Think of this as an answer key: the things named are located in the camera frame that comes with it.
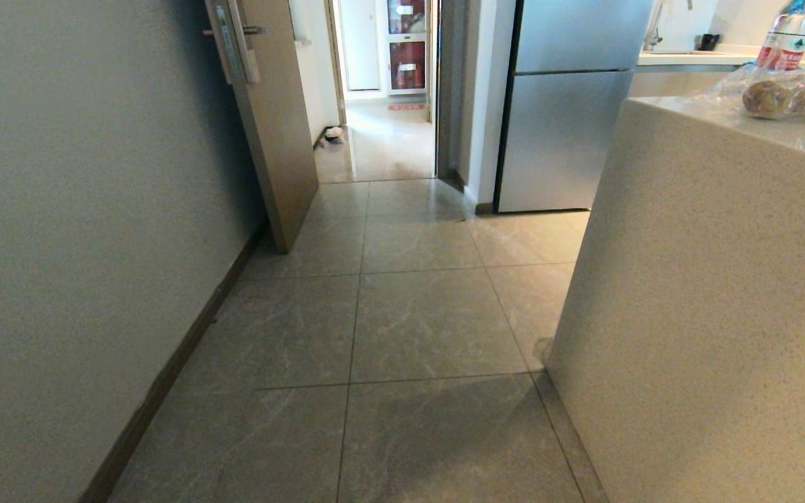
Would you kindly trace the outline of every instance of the water bottle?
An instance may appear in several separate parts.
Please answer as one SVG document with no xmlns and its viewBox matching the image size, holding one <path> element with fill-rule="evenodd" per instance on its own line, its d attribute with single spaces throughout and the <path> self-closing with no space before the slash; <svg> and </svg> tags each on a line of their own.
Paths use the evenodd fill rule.
<svg viewBox="0 0 805 503">
<path fill-rule="evenodd" d="M 805 0 L 788 0 L 772 23 L 757 67 L 796 70 L 805 52 Z"/>
</svg>

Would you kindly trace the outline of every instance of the stainless steel refrigerator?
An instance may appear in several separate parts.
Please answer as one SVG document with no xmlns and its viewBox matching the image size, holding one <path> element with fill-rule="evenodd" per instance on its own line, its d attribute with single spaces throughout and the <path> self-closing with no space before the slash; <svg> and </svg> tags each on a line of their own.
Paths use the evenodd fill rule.
<svg viewBox="0 0 805 503">
<path fill-rule="evenodd" d="M 653 0 L 518 0 L 500 212 L 591 207 Z"/>
</svg>

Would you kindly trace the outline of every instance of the hallway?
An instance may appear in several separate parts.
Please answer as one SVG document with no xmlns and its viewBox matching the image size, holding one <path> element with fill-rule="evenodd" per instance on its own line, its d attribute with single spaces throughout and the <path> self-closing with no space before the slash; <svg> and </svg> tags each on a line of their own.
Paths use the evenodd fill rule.
<svg viewBox="0 0 805 503">
<path fill-rule="evenodd" d="M 434 125 L 405 100 L 347 103 L 345 142 L 316 147 L 322 184 L 434 176 Z"/>
<path fill-rule="evenodd" d="M 265 239 L 111 501 L 606 501 L 539 356 L 588 213 L 323 184 Z"/>
</svg>

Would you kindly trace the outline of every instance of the doorway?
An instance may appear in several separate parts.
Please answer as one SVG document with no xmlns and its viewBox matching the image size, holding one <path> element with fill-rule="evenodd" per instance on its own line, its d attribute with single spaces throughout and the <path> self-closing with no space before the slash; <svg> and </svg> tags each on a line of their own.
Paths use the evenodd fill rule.
<svg viewBox="0 0 805 503">
<path fill-rule="evenodd" d="M 319 31 L 306 26 L 314 3 L 290 0 L 295 36 L 298 25 Z M 329 64 L 306 61 L 298 38 L 319 181 L 437 176 L 439 0 L 324 0 L 323 9 L 326 47 L 310 52 Z"/>
</svg>

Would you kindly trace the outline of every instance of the plastic bag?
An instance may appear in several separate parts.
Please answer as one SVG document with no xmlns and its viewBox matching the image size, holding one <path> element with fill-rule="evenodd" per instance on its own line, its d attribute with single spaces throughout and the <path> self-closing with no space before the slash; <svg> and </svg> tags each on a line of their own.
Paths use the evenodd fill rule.
<svg viewBox="0 0 805 503">
<path fill-rule="evenodd" d="M 752 117 L 805 120 L 805 70 L 767 70 L 746 64 L 689 99 Z"/>
</svg>

